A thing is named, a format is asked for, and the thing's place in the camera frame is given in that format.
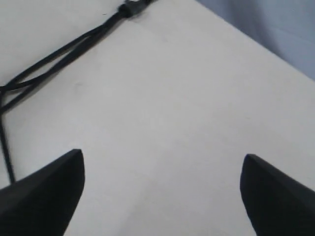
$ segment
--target white table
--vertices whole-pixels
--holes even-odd
[[[120,3],[2,1],[3,83]],[[315,189],[314,104],[314,82],[206,8],[159,0],[6,125],[19,179],[83,150],[86,185],[67,236],[253,236],[243,158],[260,155]],[[0,173],[5,186],[3,164]]]

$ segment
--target blue fabric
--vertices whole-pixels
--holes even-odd
[[[199,0],[315,80],[314,0]]]

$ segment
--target cable connector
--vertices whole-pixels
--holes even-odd
[[[139,15],[153,0],[125,0],[119,7],[119,12],[124,13],[126,18]]]

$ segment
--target black cord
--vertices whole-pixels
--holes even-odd
[[[114,26],[120,22],[122,19],[130,18],[141,13],[153,0],[126,0],[123,5],[118,8],[117,13],[110,17],[104,24],[96,27],[93,30],[81,35],[80,37],[69,42],[65,46],[59,48],[52,54],[43,58],[33,66],[29,67],[15,78],[10,80],[5,86],[0,86],[0,142],[1,149],[3,152],[6,169],[10,179],[10,183],[13,184],[16,181],[12,161],[10,157],[10,152],[8,148],[8,141],[5,133],[5,128],[3,125],[3,115],[8,112],[10,109],[18,105],[24,98],[30,95],[36,88],[42,85],[45,81],[49,80],[52,75],[60,72],[66,66],[77,60],[80,56],[86,53],[89,49],[95,46],[104,36],[109,33]],[[39,75],[33,79],[23,81],[29,75],[60,58],[64,57],[55,63],[47,72]],[[11,101],[4,104],[5,97],[7,93],[13,90],[21,91],[16,97]]]

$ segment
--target black object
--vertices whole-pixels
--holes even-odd
[[[62,236],[84,187],[80,150],[0,191],[0,236]]]
[[[256,155],[247,155],[241,194],[258,236],[315,235],[315,192]]]
[[[74,39],[70,43],[56,50],[52,54],[48,55],[44,59],[40,60],[30,68],[26,69],[15,78],[10,80],[5,86],[0,86],[0,142],[11,184],[14,183],[16,179],[12,167],[2,116],[10,109],[18,105],[23,99],[29,96],[38,87],[43,85],[44,82],[48,81],[53,75],[56,75],[66,66],[77,60],[80,56],[82,56],[89,49],[100,42],[105,37],[105,35],[114,28],[117,23],[125,18],[130,18],[140,14],[152,2],[154,2],[154,0],[125,0],[124,4],[122,4],[118,8],[118,11],[104,24],[81,35],[80,37]],[[61,58],[58,62],[56,62],[45,73],[33,79],[23,81],[29,75],[36,72],[38,69],[42,68],[50,62],[55,61],[63,55],[65,56]],[[19,93],[13,99],[5,103],[6,95],[13,90],[18,90]]]

